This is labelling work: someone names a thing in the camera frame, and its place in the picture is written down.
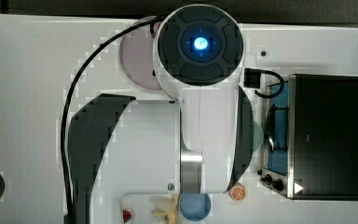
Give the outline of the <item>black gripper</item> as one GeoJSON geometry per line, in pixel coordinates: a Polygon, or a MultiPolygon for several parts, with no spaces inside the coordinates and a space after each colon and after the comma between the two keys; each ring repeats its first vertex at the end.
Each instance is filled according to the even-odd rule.
{"type": "Polygon", "coordinates": [[[246,88],[259,89],[261,85],[261,72],[258,69],[246,68],[244,70],[243,85],[246,88]]]}

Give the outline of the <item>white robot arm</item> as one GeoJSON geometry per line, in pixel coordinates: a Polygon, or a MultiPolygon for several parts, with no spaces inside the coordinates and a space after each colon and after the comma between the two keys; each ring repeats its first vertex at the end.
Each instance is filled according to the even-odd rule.
{"type": "Polygon", "coordinates": [[[153,70],[168,97],[103,93],[73,116],[72,224],[124,224],[121,203],[130,194],[228,192],[251,163],[254,113],[241,85],[239,25],[201,4],[150,23],[153,70]]]}

